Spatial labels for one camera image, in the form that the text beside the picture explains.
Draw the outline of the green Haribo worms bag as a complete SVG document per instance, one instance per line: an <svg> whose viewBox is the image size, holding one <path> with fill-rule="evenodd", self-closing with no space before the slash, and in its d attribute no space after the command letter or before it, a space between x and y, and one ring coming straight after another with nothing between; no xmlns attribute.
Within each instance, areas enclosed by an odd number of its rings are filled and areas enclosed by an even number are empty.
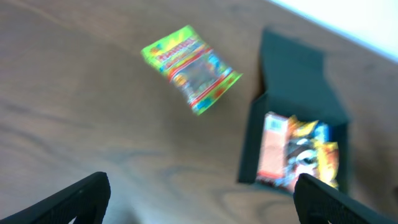
<svg viewBox="0 0 398 224"><path fill-rule="evenodd" d="M187 25L141 50L144 60L184 95L200 115L242 76Z"/></svg>

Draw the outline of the Pringles can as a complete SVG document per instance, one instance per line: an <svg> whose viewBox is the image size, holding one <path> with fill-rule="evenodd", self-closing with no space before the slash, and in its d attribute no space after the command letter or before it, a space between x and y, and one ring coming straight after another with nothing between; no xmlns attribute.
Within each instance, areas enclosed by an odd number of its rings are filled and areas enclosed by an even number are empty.
<svg viewBox="0 0 398 224"><path fill-rule="evenodd" d="M286 149L283 188L294 192L300 174L318 177L317 151L308 138L290 139Z"/></svg>

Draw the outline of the yellow snack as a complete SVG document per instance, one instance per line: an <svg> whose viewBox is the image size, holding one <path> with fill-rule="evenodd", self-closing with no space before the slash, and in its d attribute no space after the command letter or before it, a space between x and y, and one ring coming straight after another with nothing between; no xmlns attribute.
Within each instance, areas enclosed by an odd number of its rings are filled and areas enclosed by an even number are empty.
<svg viewBox="0 0 398 224"><path fill-rule="evenodd" d="M318 121L299 121L295 115L288 118L288 134L289 138L305 138L310 136L316 126Z"/></svg>

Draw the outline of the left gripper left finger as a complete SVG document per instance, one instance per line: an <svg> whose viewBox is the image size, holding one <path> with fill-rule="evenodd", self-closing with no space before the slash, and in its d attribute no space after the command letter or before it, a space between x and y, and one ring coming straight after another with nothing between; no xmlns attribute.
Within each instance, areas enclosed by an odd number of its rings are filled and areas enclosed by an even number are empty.
<svg viewBox="0 0 398 224"><path fill-rule="evenodd" d="M1 224L102 224L110 196L107 174L95 172L42 201L3 218Z"/></svg>

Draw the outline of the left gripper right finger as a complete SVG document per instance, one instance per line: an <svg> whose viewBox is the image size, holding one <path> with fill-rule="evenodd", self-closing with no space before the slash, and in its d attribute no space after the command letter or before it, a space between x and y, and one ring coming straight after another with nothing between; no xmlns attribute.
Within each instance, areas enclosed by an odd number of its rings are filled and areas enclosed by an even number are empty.
<svg viewBox="0 0 398 224"><path fill-rule="evenodd" d="M301 224L396 224L309 174L300 174L293 194Z"/></svg>

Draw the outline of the dark green gift box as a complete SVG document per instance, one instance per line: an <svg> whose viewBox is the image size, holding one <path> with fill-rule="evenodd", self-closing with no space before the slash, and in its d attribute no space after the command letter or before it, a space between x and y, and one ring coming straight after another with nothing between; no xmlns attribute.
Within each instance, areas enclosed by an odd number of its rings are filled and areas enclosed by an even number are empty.
<svg viewBox="0 0 398 224"><path fill-rule="evenodd" d="M324 53L303 42L264 29L259 66L265 92L251 103L237 181L253 184L256 178L264 117L268 112L295 115L301 121L319 120L331 128L338 143L340 164L336 180L347 194L351 180L350 118L326 80Z"/></svg>

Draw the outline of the blue Oreo packet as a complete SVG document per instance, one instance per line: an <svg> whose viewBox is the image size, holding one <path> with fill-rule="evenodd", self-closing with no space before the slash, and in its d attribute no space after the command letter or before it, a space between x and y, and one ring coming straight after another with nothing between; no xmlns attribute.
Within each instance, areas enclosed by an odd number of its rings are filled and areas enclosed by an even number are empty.
<svg viewBox="0 0 398 224"><path fill-rule="evenodd" d="M318 122L313 130L312 138L320 142L329 142L331 139L329 125L323 122Z"/></svg>

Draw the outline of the red Hello Panda box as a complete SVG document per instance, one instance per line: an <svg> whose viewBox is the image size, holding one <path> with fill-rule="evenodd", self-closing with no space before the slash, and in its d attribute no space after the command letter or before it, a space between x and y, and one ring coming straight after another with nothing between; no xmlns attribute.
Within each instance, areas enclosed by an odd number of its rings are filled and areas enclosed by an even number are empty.
<svg viewBox="0 0 398 224"><path fill-rule="evenodd" d="M285 147L289 139L289 119L269 112L265 115L256 179L280 185L286 167Z"/></svg>

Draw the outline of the orange yellow snack packet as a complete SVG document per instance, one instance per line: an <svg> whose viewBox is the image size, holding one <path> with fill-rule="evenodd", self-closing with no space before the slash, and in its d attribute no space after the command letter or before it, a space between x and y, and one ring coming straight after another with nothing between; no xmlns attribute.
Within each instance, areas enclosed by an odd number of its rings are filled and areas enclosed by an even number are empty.
<svg viewBox="0 0 398 224"><path fill-rule="evenodd" d="M321 142L314 140L317 151L318 179L334 189L338 188L336 175L339 167L339 151L336 142Z"/></svg>

